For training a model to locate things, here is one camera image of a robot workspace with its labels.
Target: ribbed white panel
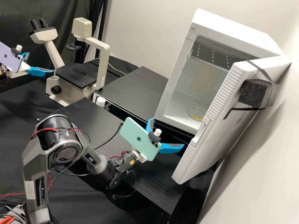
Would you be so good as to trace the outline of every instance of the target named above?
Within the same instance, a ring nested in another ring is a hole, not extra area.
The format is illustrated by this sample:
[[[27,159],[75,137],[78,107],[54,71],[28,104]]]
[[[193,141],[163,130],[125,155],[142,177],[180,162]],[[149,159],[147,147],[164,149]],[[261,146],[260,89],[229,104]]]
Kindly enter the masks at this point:
[[[263,68],[275,82],[290,64],[283,56],[257,59],[253,62]],[[231,111],[225,120],[223,118],[229,109],[236,105],[237,93],[244,80],[253,78],[266,80],[255,67],[248,67],[247,62],[233,64],[206,113],[206,117],[211,120],[209,125],[195,148],[188,145],[172,175],[178,184],[210,168],[230,150],[250,122],[256,113],[254,111]]]

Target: mint green iphone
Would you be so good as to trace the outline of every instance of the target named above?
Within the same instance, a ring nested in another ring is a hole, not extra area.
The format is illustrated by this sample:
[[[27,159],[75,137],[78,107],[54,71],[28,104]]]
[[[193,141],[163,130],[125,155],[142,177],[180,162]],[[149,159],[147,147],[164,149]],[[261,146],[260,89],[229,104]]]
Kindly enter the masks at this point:
[[[148,137],[149,133],[130,117],[126,118],[120,134],[148,161],[153,161],[161,148],[161,143],[152,144],[152,140]]]

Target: label sticker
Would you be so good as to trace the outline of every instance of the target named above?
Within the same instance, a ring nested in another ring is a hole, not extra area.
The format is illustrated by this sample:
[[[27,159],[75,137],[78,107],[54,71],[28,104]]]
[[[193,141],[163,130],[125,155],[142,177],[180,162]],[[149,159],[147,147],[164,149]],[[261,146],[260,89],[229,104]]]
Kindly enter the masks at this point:
[[[103,86],[105,83],[105,76],[102,78],[101,86]]]
[[[91,155],[89,155],[89,153],[87,153],[85,155],[86,159],[88,159],[93,165],[96,165],[97,162],[91,157]]]
[[[28,200],[35,199],[35,190],[34,190],[34,182],[33,181],[25,181],[25,192],[26,192],[26,198]]]

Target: smartphone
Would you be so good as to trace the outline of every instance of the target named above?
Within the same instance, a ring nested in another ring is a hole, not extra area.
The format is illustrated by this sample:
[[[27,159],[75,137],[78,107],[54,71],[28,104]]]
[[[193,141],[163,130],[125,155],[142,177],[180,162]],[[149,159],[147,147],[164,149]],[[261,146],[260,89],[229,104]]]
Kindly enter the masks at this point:
[[[4,43],[0,42],[0,63],[5,65],[9,70],[18,72],[22,63],[22,55],[12,53],[11,49]]]
[[[126,118],[120,134],[139,153],[142,153],[148,161],[153,161],[161,148],[161,143],[155,142],[153,144],[148,136],[149,133],[132,118]]]

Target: black backdrop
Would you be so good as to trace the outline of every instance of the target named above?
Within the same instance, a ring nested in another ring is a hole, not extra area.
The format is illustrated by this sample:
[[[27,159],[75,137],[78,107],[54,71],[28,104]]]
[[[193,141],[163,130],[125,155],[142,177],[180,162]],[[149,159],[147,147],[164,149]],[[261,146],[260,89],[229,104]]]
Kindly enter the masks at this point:
[[[70,33],[73,19],[88,18],[93,23],[93,33],[103,0],[0,0],[0,41],[9,47],[22,45],[22,52],[30,52],[28,64],[42,68],[54,68],[43,44],[35,44],[29,33],[33,30],[30,20],[44,18],[49,26],[57,29],[54,40],[65,64],[74,61],[74,52],[66,51],[64,46],[73,42]],[[30,82],[37,78],[30,75],[10,79],[0,87],[0,92]]]

